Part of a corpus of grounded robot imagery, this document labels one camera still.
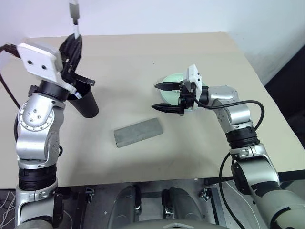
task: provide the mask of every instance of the white wall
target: white wall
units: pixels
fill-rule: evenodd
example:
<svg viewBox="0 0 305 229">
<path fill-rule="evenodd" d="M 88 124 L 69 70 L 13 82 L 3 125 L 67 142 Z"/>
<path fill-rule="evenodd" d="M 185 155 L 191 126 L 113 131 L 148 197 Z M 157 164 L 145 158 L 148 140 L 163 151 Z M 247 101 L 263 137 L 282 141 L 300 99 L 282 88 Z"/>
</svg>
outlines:
<svg viewBox="0 0 305 229">
<path fill-rule="evenodd" d="M 2 0 L 0 44 L 72 33 L 68 0 Z M 304 0 L 79 0 L 83 35 L 225 31 L 267 83 L 305 43 Z"/>
</svg>

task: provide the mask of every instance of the gray foam block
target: gray foam block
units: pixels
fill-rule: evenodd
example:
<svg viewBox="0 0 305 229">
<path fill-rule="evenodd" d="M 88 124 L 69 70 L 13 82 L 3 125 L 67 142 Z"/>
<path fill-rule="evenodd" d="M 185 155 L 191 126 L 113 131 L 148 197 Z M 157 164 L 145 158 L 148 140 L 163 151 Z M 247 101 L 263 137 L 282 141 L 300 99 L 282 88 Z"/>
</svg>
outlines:
<svg viewBox="0 0 305 229">
<path fill-rule="evenodd" d="M 114 131 L 115 142 L 118 148 L 160 134 L 163 134 L 163 130 L 158 118 L 153 118 Z"/>
</svg>

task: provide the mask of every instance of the black cylindrical cup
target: black cylindrical cup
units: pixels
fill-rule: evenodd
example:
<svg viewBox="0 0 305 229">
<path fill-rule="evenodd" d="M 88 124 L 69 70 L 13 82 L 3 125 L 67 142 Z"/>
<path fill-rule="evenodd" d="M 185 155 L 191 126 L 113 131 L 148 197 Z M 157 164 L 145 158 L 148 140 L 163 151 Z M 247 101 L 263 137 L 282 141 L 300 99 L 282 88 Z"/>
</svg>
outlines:
<svg viewBox="0 0 305 229">
<path fill-rule="evenodd" d="M 89 84 L 77 81 L 75 88 L 82 98 L 77 98 L 74 94 L 69 94 L 68 101 L 85 118 L 93 118 L 99 113 L 99 108 L 93 97 L 91 86 Z"/>
</svg>

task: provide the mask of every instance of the beige table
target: beige table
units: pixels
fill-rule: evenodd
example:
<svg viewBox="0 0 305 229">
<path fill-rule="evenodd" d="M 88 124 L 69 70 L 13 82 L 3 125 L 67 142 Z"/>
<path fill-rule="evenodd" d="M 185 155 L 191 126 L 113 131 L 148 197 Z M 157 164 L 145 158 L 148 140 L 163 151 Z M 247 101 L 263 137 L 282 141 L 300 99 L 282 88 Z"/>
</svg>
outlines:
<svg viewBox="0 0 305 229">
<path fill-rule="evenodd" d="M 64 39 L 34 40 L 59 47 Z M 278 172 L 305 168 L 301 144 L 249 62 L 225 33 L 85 36 L 77 72 L 96 80 L 92 90 L 100 112 L 93 119 L 85 119 L 67 103 L 60 132 L 64 153 L 57 163 L 59 185 L 218 176 L 229 146 L 214 112 L 200 109 L 180 117 L 151 108 L 162 102 L 153 86 L 193 63 L 208 85 L 230 85 L 241 100 L 264 104 L 266 114 L 258 136 Z M 39 83 L 19 59 L 12 58 L 1 73 L 20 103 L 27 100 L 30 85 Z M 17 108 L 2 86 L 0 98 L 0 188 L 14 188 L 18 182 L 13 137 Z M 260 109 L 249 107 L 256 123 Z M 163 126 L 162 135 L 116 147 L 115 129 L 154 117 Z M 224 167 L 224 176 L 231 175 L 230 162 Z"/>
</svg>

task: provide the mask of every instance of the black cable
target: black cable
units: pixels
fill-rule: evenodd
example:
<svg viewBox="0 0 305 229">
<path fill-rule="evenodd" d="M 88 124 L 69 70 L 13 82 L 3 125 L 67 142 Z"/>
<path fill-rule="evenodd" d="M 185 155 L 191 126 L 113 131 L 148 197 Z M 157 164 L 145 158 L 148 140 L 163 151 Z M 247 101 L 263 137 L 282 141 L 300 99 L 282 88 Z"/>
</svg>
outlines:
<svg viewBox="0 0 305 229">
<path fill-rule="evenodd" d="M 1 47 L 0 47 L 0 52 L 2 52 L 2 51 L 4 51 L 4 50 L 5 50 L 5 51 L 9 51 L 9 50 L 8 50 L 8 47 L 10 47 L 10 46 L 9 46 L 9 45 L 3 45 L 3 46 L 1 46 Z M 17 100 L 15 99 L 15 97 L 13 96 L 13 94 L 11 93 L 9 87 L 6 85 L 4 79 L 3 79 L 2 76 L 1 76 L 1 73 L 0 73 L 0 81 L 1 81 L 1 83 L 2 83 L 2 85 L 3 85 L 3 87 L 4 87 L 4 89 L 6 90 L 6 92 L 9 94 L 10 98 L 12 99 L 12 101 L 15 103 L 15 105 L 18 107 L 18 109 L 20 109 L 19 103 L 17 102 Z"/>
<path fill-rule="evenodd" d="M 4 204 L 4 202 L 5 202 L 5 200 L 4 200 L 4 199 L 0 199 L 0 205 L 1 205 L 1 206 L 2 206 L 2 204 Z"/>
<path fill-rule="evenodd" d="M 261 125 L 263 119 L 264 119 L 264 115 L 265 115 L 265 108 L 264 106 L 256 100 L 244 100 L 244 101 L 239 101 L 239 102 L 235 102 L 235 103 L 231 103 L 231 104 L 226 104 L 226 105 L 219 105 L 219 106 L 208 106 L 205 105 L 201 102 L 199 102 L 196 98 L 194 98 L 194 101 L 201 107 L 206 108 L 206 109 L 220 109 L 220 108 L 226 108 L 229 106 L 235 106 L 235 105 L 240 105 L 240 104 L 257 104 L 259 105 L 259 107 L 261 108 L 261 116 L 256 124 L 256 126 L 254 127 L 254 130 L 257 130 L 258 127 Z"/>
<path fill-rule="evenodd" d="M 62 146 L 61 145 L 59 145 L 59 154 L 58 154 L 58 157 L 60 157 L 61 155 L 62 155 L 62 153 L 63 153 L 63 148 L 62 148 Z"/>
<path fill-rule="evenodd" d="M 221 197 L 223 198 L 223 201 L 224 201 L 224 205 L 226 206 L 226 208 L 228 209 L 228 212 L 230 213 L 230 215 L 232 216 L 232 218 L 235 220 L 235 222 L 240 226 L 241 229 L 245 229 L 245 227 L 241 224 L 241 222 L 236 218 L 236 216 L 234 215 L 234 213 L 232 212 L 232 210 L 230 209 L 227 201 L 225 200 L 225 197 L 224 197 L 224 191 L 223 191 L 223 185 L 222 185 L 222 174 L 223 174 L 223 167 L 224 167 L 224 164 L 226 162 L 226 160 L 229 158 L 230 156 L 230 153 L 228 153 L 221 165 L 220 165 L 220 169 L 219 169 L 219 190 L 220 190 L 220 195 Z"/>
</svg>

